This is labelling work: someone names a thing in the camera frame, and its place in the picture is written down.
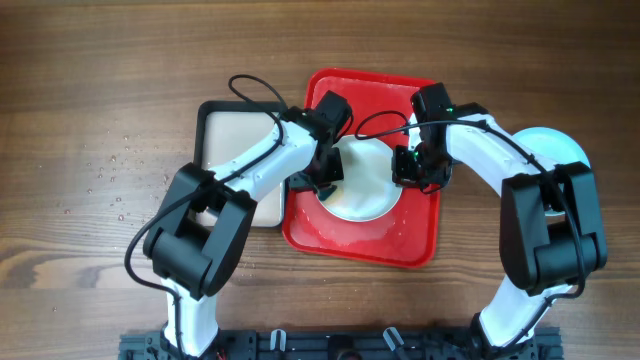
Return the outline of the white plate with red stain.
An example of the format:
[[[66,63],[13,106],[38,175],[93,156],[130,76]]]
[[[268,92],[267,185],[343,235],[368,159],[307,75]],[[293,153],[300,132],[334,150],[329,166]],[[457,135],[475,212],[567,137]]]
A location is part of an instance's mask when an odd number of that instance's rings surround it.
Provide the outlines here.
[[[358,140],[353,135],[339,140],[336,148],[343,179],[317,193],[320,204],[351,222],[372,221],[390,212],[402,194],[392,181],[392,149],[381,140]]]

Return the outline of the light blue plate front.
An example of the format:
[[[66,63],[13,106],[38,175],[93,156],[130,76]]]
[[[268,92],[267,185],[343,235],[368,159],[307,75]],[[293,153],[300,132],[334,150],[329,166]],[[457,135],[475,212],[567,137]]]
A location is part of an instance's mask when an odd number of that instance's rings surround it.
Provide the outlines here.
[[[513,135],[513,139],[527,147],[527,152],[554,160],[558,164],[582,162],[591,167],[581,146],[570,136],[556,129],[531,127]]]

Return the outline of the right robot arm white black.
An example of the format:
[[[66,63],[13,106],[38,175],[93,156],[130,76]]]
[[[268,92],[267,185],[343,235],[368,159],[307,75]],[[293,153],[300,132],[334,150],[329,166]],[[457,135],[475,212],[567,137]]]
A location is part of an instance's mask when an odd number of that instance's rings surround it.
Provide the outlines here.
[[[453,165],[471,168],[500,197],[499,253],[505,271],[491,302],[476,313],[466,350],[479,359],[518,353],[559,300],[575,300],[608,250],[589,165],[545,155],[504,131],[477,103],[414,104],[396,183],[437,192]]]

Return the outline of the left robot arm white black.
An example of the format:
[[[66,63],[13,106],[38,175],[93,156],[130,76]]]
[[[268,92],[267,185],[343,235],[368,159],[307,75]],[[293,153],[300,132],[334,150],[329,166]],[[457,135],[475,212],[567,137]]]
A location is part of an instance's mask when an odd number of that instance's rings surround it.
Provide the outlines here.
[[[241,258],[259,201],[292,175],[306,190],[339,180],[338,135],[353,117],[347,104],[312,109],[276,102],[242,105],[207,102],[208,116],[265,115],[274,127],[260,142],[227,164],[205,170],[190,162],[175,174],[155,217],[133,238],[143,245],[168,296],[168,322],[154,359],[223,359],[216,300]]]

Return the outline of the red plastic tray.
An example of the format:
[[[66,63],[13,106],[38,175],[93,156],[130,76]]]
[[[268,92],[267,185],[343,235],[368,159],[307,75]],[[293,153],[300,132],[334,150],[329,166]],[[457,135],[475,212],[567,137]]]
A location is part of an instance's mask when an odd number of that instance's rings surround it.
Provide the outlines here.
[[[314,108],[327,91],[341,95],[354,115],[343,137],[378,139],[393,151],[397,145],[408,145],[408,137],[397,129],[412,117],[411,96],[428,83],[420,78],[326,68],[311,77],[305,104]],[[282,234],[291,247],[303,252],[393,267],[422,267],[435,254],[440,196],[401,188],[392,210],[368,222],[339,219],[320,204],[317,194],[291,190]]]

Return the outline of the black tray with soapy water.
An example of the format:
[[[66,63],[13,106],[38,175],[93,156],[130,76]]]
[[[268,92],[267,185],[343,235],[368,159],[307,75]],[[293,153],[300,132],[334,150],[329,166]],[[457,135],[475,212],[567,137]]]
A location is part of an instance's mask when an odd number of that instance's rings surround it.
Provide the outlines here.
[[[209,101],[199,108],[194,164],[210,170],[242,155],[275,127],[264,112],[241,102]],[[284,218],[285,183],[280,183],[259,203],[252,226],[271,228]]]

